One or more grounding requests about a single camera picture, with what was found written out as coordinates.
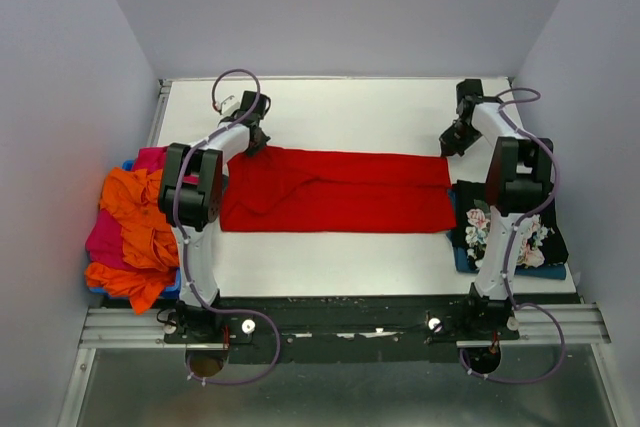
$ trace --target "white tabletop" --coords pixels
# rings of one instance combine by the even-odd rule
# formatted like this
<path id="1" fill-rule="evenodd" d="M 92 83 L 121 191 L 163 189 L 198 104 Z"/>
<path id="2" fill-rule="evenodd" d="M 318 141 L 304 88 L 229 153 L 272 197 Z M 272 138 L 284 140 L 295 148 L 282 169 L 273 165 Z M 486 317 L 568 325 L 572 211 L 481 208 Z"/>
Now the white tabletop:
<path id="1" fill-rule="evenodd" d="M 440 155 L 438 138 L 456 113 L 462 79 L 288 78 L 261 80 L 273 108 L 261 123 L 271 145 L 308 150 Z M 174 81 L 158 145 L 208 135 L 219 116 L 211 80 Z M 483 79 L 486 95 L 508 88 Z M 255 90 L 251 81 L 221 83 L 218 101 Z M 515 108 L 509 113 L 520 122 Z M 478 141 L 449 159 L 451 180 L 484 182 L 492 149 Z M 456 272 L 441 234 L 217 234 L 212 266 L 225 297 L 466 294 L 471 274 Z M 571 275 L 546 280 L 516 276 L 518 293 L 575 292 Z"/>

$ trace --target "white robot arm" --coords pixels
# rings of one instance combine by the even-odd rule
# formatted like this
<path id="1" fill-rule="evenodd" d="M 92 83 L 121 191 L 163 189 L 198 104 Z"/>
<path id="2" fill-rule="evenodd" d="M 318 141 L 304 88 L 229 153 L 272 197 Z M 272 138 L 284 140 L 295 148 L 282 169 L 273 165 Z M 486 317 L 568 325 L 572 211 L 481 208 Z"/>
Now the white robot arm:
<path id="1" fill-rule="evenodd" d="M 261 95 L 246 122 L 231 125 L 234 119 L 245 113 L 254 102 L 256 93 L 245 92 L 242 103 L 227 110 L 219 128 L 229 127 L 220 135 L 203 145 L 191 158 L 186 179 L 180 189 L 178 216 L 188 238 L 187 255 L 189 256 L 189 273 L 199 296 L 208 305 L 213 304 L 218 296 L 219 288 L 216 282 L 214 265 L 214 234 L 218 229 L 215 220 L 218 217 L 224 184 L 226 181 L 227 162 L 240 153 L 253 155 L 261 150 L 269 141 L 260 129 L 260 121 L 269 110 L 270 99 Z M 173 234 L 178 244 L 180 255 L 180 274 L 182 284 L 180 300 L 185 304 L 199 307 L 201 302 L 191 290 L 186 281 L 184 242 L 185 236 L 176 227 L 173 219 L 173 199 L 176 184 L 183 159 L 191 145 L 171 144 L 167 150 L 167 161 L 162 176 L 162 184 L 158 196 L 158 206 L 172 226 Z M 188 182 L 189 176 L 197 177 L 197 183 Z"/>
<path id="2" fill-rule="evenodd" d="M 458 118 L 440 137 L 442 155 L 464 155 L 480 137 L 494 148 L 486 180 L 491 227 L 485 257 L 470 295 L 478 304 L 503 306 L 506 312 L 510 304 L 505 283 L 513 286 L 520 248 L 530 232 L 532 219 L 522 220 L 510 251 L 509 237 L 516 221 L 538 207 L 551 192 L 552 163 L 536 143 L 505 121 L 498 111 L 501 99 L 484 96 L 480 80 L 461 82 L 456 93 Z M 553 148 L 548 139 L 540 140 L 550 150 Z"/>

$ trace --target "red cloth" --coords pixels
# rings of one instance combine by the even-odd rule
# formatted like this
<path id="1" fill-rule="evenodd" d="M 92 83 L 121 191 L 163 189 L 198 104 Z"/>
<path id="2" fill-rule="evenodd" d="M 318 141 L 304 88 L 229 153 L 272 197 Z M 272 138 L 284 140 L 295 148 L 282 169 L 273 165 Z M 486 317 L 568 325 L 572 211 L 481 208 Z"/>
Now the red cloth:
<path id="1" fill-rule="evenodd" d="M 229 232 L 432 233 L 456 221 L 447 160 L 266 147 L 229 162 Z"/>

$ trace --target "pink cloth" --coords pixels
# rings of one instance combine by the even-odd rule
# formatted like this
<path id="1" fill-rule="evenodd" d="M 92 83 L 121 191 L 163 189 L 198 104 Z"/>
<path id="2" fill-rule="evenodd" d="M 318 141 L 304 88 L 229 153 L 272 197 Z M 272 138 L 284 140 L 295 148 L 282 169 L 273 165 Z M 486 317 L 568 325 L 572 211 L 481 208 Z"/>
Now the pink cloth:
<path id="1" fill-rule="evenodd" d="M 85 248 L 92 262 L 100 262 L 118 270 L 138 270 L 123 260 L 122 226 L 106 210 L 98 213 L 98 220 L 89 234 Z"/>
<path id="2" fill-rule="evenodd" d="M 166 147 L 146 147 L 138 152 L 138 158 L 133 163 L 132 170 L 147 169 L 148 173 L 153 174 L 156 170 L 164 168 L 166 159 Z"/>
<path id="3" fill-rule="evenodd" d="M 164 167 L 166 147 L 140 149 L 132 170 L 147 169 L 149 174 Z M 100 262 L 118 270 L 135 272 L 139 269 L 128 264 L 122 253 L 122 226 L 106 210 L 100 210 L 96 225 L 87 238 L 85 248 L 92 262 Z"/>

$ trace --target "cable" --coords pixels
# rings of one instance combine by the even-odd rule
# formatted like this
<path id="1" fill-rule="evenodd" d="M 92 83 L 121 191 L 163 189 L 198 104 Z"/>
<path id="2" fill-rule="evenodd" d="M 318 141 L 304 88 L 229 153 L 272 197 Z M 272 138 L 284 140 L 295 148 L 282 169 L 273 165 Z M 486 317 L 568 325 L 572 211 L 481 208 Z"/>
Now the cable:
<path id="1" fill-rule="evenodd" d="M 555 199 L 556 194 L 558 192 L 558 186 L 560 185 L 560 169 L 558 168 L 558 161 L 555 158 L 555 156 L 553 155 L 553 152 L 551 152 L 551 149 L 549 149 L 549 147 L 547 147 L 540 139 L 538 139 L 538 137 L 536 137 L 535 135 L 531 134 L 530 132 L 527 132 L 526 130 L 521 129 L 520 127 L 518 127 L 515 124 L 515 122 L 513 122 L 513 120 L 511 120 L 511 118 L 509 118 L 509 116 L 504 112 L 504 108 L 507 105 L 513 105 L 513 104 L 518 104 L 518 103 L 526 104 L 526 103 L 535 102 L 535 101 L 539 100 L 540 97 L 541 97 L 540 92 L 538 92 L 537 90 L 529 89 L 529 88 L 525 88 L 525 87 L 516 87 L 516 88 L 512 88 L 512 89 L 507 89 L 504 92 L 500 92 L 496 97 L 502 97 L 505 94 L 512 94 L 514 92 L 526 92 L 526 93 L 529 93 L 529 94 L 533 94 L 533 97 L 531 97 L 529 99 L 521 100 L 519 102 L 516 101 L 516 100 L 508 100 L 506 102 L 502 102 L 500 104 L 500 106 L 498 107 L 498 114 L 509 125 L 509 127 L 511 127 L 516 133 L 522 135 L 523 137 L 526 137 L 527 139 L 529 139 L 532 142 L 534 142 L 535 144 L 537 144 L 538 147 L 540 147 L 540 149 L 542 149 L 542 151 L 549 157 L 549 159 L 551 160 L 551 163 L 553 164 L 553 171 L 555 173 L 555 181 L 554 181 L 553 187 L 551 189 L 551 192 L 549 193 L 549 196 L 545 199 L 545 201 L 542 202 L 538 207 L 536 207 L 532 211 L 527 212 L 526 214 L 522 215 L 513 224 L 513 229 L 511 231 L 511 234 L 510 234 L 508 242 L 507 242 L 507 251 L 505 253 L 504 260 L 503 260 L 503 263 L 502 263 L 502 274 L 505 275 L 505 276 L 508 275 L 509 257 L 511 255 L 511 250 L 513 249 L 513 244 L 515 243 L 515 240 L 516 240 L 518 227 L 520 226 L 520 224 L 526 218 L 529 218 L 529 217 L 531 217 L 533 215 L 536 215 L 536 214 L 542 212 L 544 209 L 546 209 L 549 206 L 549 204 L 551 204 L 551 202 L 553 202 L 553 199 Z M 468 353 L 467 353 L 467 351 L 465 349 L 460 349 L 460 364 L 467 371 L 468 375 L 472 375 L 473 377 L 477 377 L 477 378 L 484 379 L 484 380 L 489 380 L 491 382 L 497 382 L 497 383 L 500 383 L 500 384 L 523 385 L 523 384 L 534 384 L 536 382 L 541 382 L 543 380 L 546 380 L 549 377 L 551 377 L 552 375 L 554 375 L 560 369 L 560 367 L 562 367 L 562 364 L 564 363 L 564 360 L 565 360 L 565 358 L 567 356 L 567 344 L 565 342 L 564 332 L 562 331 L 562 327 L 560 326 L 560 323 L 558 322 L 558 319 L 556 319 L 553 316 L 553 314 L 551 312 L 549 312 L 547 309 L 545 309 L 544 307 L 541 307 L 540 305 L 534 304 L 532 302 L 526 302 L 526 303 L 523 303 L 523 304 L 518 304 L 516 302 L 516 299 L 513 296 L 513 291 L 511 290 L 511 286 L 509 285 L 509 281 L 508 281 L 508 279 L 506 277 L 504 278 L 504 286 L 505 286 L 505 289 L 507 291 L 507 295 L 509 297 L 509 301 L 511 302 L 511 305 L 513 306 L 513 310 L 514 311 L 522 310 L 522 309 L 524 309 L 526 307 L 529 307 L 529 308 L 533 308 L 533 309 L 539 310 L 540 312 L 545 314 L 547 317 L 549 317 L 549 319 L 551 319 L 551 322 L 553 322 L 553 325 L 555 325 L 556 329 L 558 330 L 558 336 L 560 337 L 560 358 L 558 359 L 556 364 L 551 368 L 551 370 L 549 370 L 546 374 L 543 374 L 543 375 L 541 375 L 539 377 L 535 377 L 535 378 L 532 378 L 532 379 L 507 379 L 507 378 L 503 378 L 503 377 L 495 377 L 495 376 L 491 376 L 491 375 L 487 375 L 487 374 L 481 374 L 479 372 L 476 372 L 475 370 L 473 370 L 470 367 L 469 355 L 468 355 Z"/>
<path id="2" fill-rule="evenodd" d="M 178 324 L 177 324 L 176 322 L 174 322 L 173 320 L 169 320 L 169 317 L 168 317 L 168 316 L 167 316 L 167 318 L 166 318 L 165 320 L 162 320 L 162 319 L 160 318 L 160 314 L 161 314 L 162 312 L 166 312 L 167 310 L 171 310 L 171 308 L 170 308 L 170 307 L 167 307 L 167 308 L 165 308 L 165 309 L 160 309 L 160 310 L 156 313 L 156 320 L 157 320 L 158 322 L 160 322 L 162 325 L 169 325 L 169 326 L 171 326 L 171 327 L 177 327 L 177 326 L 178 326 Z"/>
<path id="3" fill-rule="evenodd" d="M 244 385 L 244 384 L 249 384 L 251 382 L 255 382 L 256 380 L 261 379 L 262 377 L 266 376 L 267 374 L 269 374 L 273 368 L 275 367 L 276 363 L 278 362 L 278 358 L 280 357 L 280 348 L 281 348 L 281 343 L 280 343 L 280 332 L 278 332 L 278 327 L 276 326 L 275 322 L 271 319 L 271 317 L 269 317 L 266 314 L 263 314 L 262 312 L 258 312 L 257 310 L 251 310 L 251 309 L 217 309 L 215 307 L 212 307 L 210 305 L 207 304 L 207 302 L 202 298 L 202 296 L 198 293 L 198 290 L 196 289 L 195 283 L 193 282 L 193 277 L 191 277 L 191 272 L 189 270 L 189 252 L 188 252 L 188 245 L 189 245 L 189 235 L 187 234 L 187 231 L 185 230 L 184 226 L 182 225 L 182 223 L 180 222 L 180 218 L 178 217 L 178 204 L 179 204 L 179 199 L 180 199 L 180 190 L 182 189 L 182 183 L 184 181 L 184 177 L 187 171 L 187 166 L 189 165 L 189 162 L 191 160 L 191 157 L 193 156 L 193 154 L 200 148 L 202 148 L 203 146 L 207 145 L 209 142 L 211 142 L 213 139 L 215 139 L 217 136 L 219 136 L 220 134 L 222 134 L 223 132 L 233 128 L 234 126 L 240 124 L 242 121 L 244 121 L 249 115 L 252 114 L 253 110 L 256 108 L 256 106 L 258 105 L 258 101 L 260 100 L 260 82 L 258 81 L 258 78 L 251 72 L 249 72 L 248 70 L 245 69 L 231 69 L 231 70 L 227 70 L 226 72 L 223 72 L 217 79 L 216 81 L 213 83 L 213 88 L 211 89 L 211 98 L 213 99 L 213 104 L 215 105 L 216 102 L 216 89 L 218 87 L 218 84 L 220 83 L 220 81 L 222 79 L 224 79 L 225 77 L 227 77 L 230 74 L 235 74 L 235 73 L 243 73 L 243 74 L 247 74 L 249 77 L 251 77 L 253 79 L 253 81 L 256 83 L 256 96 L 255 99 L 253 100 L 253 103 L 251 104 L 251 107 L 249 107 L 249 110 L 247 110 L 242 116 L 240 116 L 239 118 L 237 118 L 236 120 L 234 120 L 233 122 L 226 124 L 224 127 L 220 127 L 217 130 L 215 130 L 214 132 L 212 132 L 211 134 L 209 134 L 208 137 L 202 139 L 200 142 L 196 143 L 193 147 L 191 147 L 191 149 L 189 149 L 189 151 L 187 152 L 187 154 L 184 157 L 184 160 L 182 162 L 182 166 L 180 167 L 180 174 L 178 175 L 178 181 L 176 183 L 176 191 L 175 191 L 175 196 L 173 198 L 173 208 L 172 208 L 172 212 L 173 212 L 173 219 L 174 222 L 176 223 L 176 227 L 178 228 L 178 230 L 180 231 L 180 233 L 182 234 L 182 262 L 184 265 L 184 275 L 185 275 L 185 280 L 187 282 L 187 285 L 189 286 L 189 288 L 191 289 L 191 292 L 193 293 L 193 296 L 198 300 L 198 302 L 200 302 L 200 304 L 202 305 L 202 307 L 206 310 L 208 310 L 209 312 L 213 312 L 216 315 L 253 315 L 256 317 L 260 317 L 261 319 L 263 319 L 265 322 L 267 322 L 267 324 L 269 324 L 269 326 L 271 327 L 271 329 L 273 330 L 273 333 L 276 336 L 276 352 L 273 356 L 273 359 L 271 360 L 271 363 L 267 366 L 266 369 L 264 369 L 262 372 L 254 375 L 253 377 L 248 377 L 246 379 L 239 379 L 239 380 L 215 380 L 215 379 L 211 379 L 208 377 L 199 377 L 196 374 L 193 373 L 192 369 L 191 369 L 191 358 L 187 358 L 187 362 L 186 362 L 186 367 L 187 370 L 189 371 L 189 376 L 187 377 L 187 379 L 196 379 L 199 380 L 200 382 L 202 382 L 202 385 L 206 385 L 206 384 L 213 384 L 213 385 Z"/>
<path id="4" fill-rule="evenodd" d="M 231 332 L 229 332 L 229 326 L 224 326 L 224 338 L 223 338 L 223 348 L 227 350 L 231 350 Z"/>

